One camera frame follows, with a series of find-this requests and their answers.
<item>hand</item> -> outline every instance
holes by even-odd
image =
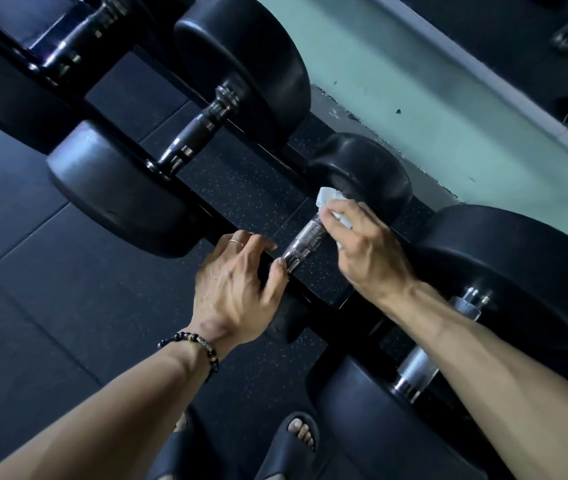
[[[184,330],[211,343],[220,359],[259,337],[280,306],[288,284],[284,259],[273,262],[264,289],[257,277],[262,253],[276,247],[264,236],[239,230],[222,236],[197,273],[193,317]]]
[[[333,212],[352,224],[346,228]],[[417,282],[400,243],[373,211],[353,200],[331,200],[320,209],[322,224],[339,243],[340,270],[360,295],[376,306]]]

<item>forearm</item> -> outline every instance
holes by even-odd
[[[426,350],[519,480],[568,479],[568,381],[423,283],[381,308]]]
[[[5,479],[139,479],[208,375],[202,348],[169,344],[0,464]]]

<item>person's right arm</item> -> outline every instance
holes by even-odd
[[[346,278],[424,348],[518,480],[568,480],[568,381],[417,280],[391,231],[365,210],[344,200],[320,210]]]

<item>person's left hand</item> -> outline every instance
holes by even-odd
[[[184,330],[207,340],[220,359],[259,337],[280,306],[288,284],[284,259],[273,262],[263,289],[257,277],[262,253],[276,247],[272,240],[247,231],[227,234],[197,273],[193,317]]]

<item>person's left arm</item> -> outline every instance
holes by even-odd
[[[272,247],[245,231],[225,235],[197,275],[184,330],[206,339],[220,362],[261,335],[279,306],[288,282],[282,260],[264,289],[257,277],[260,256]],[[142,478],[209,370],[199,344],[170,343],[1,462],[0,480]]]

